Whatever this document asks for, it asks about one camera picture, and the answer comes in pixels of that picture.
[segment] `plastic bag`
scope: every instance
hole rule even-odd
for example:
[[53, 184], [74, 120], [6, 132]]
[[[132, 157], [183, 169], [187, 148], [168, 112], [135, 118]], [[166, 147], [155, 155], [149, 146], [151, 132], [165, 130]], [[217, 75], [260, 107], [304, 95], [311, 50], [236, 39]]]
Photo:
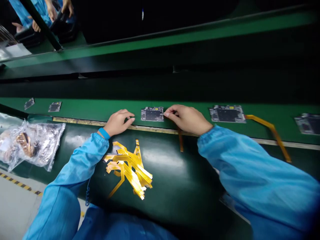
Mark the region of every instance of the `plastic bag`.
[[65, 126], [65, 123], [30, 124], [24, 121], [20, 127], [10, 128], [6, 130], [7, 133], [4, 131], [0, 135], [5, 133], [0, 137], [0, 148], [2, 146], [4, 149], [3, 153], [0, 152], [0, 159], [9, 164], [8, 172], [23, 161], [44, 167], [50, 172]]
[[6, 164], [14, 161], [14, 151], [17, 146], [13, 145], [13, 139], [18, 136], [19, 126], [13, 126], [0, 135], [0, 160]]

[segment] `circuit board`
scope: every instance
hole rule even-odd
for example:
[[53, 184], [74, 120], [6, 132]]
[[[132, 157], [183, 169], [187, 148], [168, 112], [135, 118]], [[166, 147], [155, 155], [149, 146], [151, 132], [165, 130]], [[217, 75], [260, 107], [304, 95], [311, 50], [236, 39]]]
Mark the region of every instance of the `circuit board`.
[[209, 112], [212, 122], [246, 123], [246, 119], [240, 105], [215, 105], [213, 108], [209, 108]]
[[299, 130], [303, 134], [320, 135], [320, 115], [303, 113], [295, 117]]
[[164, 122], [163, 107], [146, 107], [141, 109], [142, 121]]
[[24, 110], [27, 110], [29, 107], [34, 105], [34, 99], [30, 98], [25, 104], [24, 104]]
[[48, 112], [60, 112], [61, 103], [62, 102], [51, 103]]

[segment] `blue sleeve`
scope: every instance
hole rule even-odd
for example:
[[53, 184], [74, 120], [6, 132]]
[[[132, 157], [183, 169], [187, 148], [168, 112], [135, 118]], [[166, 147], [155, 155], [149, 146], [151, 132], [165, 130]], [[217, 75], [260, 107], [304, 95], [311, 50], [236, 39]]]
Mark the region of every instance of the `blue sleeve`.
[[303, 239], [312, 227], [320, 184], [271, 157], [251, 138], [219, 126], [198, 140], [199, 153], [220, 171], [220, 181], [247, 218], [254, 239]]
[[[22, 3], [18, 0], [9, 0], [10, 4], [12, 5], [13, 9], [16, 11], [18, 17], [21, 20], [21, 23], [24, 27], [28, 28], [32, 24], [32, 19], [29, 19], [28, 16], [30, 14], [24, 8]], [[38, 13], [41, 15], [44, 22], [47, 24], [48, 27], [51, 26], [52, 22], [49, 18], [47, 5], [44, 0], [31, 0], [33, 5], [35, 6]]]
[[72, 239], [78, 230], [80, 186], [94, 173], [109, 147], [107, 139], [93, 133], [74, 150], [57, 178], [44, 190], [37, 216], [23, 239]]

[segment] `gray floor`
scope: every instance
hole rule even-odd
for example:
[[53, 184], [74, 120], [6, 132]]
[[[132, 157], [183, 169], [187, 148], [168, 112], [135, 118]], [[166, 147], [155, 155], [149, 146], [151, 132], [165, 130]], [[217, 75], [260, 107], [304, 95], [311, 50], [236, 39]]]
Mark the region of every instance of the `gray floor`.
[[[35, 191], [43, 192], [46, 185], [32, 179], [21, 178], [1, 170], [2, 173], [22, 182]], [[12, 182], [0, 177], [0, 240], [21, 240], [35, 218], [41, 203], [41, 196], [29, 192]], [[79, 200], [81, 211], [87, 207]]]

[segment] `blue anti-static smock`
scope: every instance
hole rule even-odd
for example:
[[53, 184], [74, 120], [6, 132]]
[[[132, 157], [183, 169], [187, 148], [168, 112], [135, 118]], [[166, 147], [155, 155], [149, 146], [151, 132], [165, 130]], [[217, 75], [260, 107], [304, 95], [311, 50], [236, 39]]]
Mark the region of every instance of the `blue anti-static smock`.
[[[21, 23], [24, 27], [28, 28], [32, 24], [32, 19], [29, 19], [28, 16], [30, 14], [28, 11], [24, 8], [22, 3], [19, 0], [9, 0], [13, 9], [16, 11], [18, 17], [21, 20]], [[44, 22], [47, 24], [48, 27], [51, 26], [52, 22], [48, 15], [48, 9], [47, 5], [44, 0], [31, 0], [33, 5], [35, 6], [36, 10], [44, 20]]]
[[[162, 227], [90, 206], [78, 230], [80, 186], [109, 147], [99, 134], [74, 150], [50, 183], [23, 239], [176, 239]], [[220, 181], [247, 218], [254, 239], [302, 239], [320, 200], [320, 184], [307, 173], [268, 155], [255, 141], [222, 127], [198, 140], [199, 153], [220, 171]]]

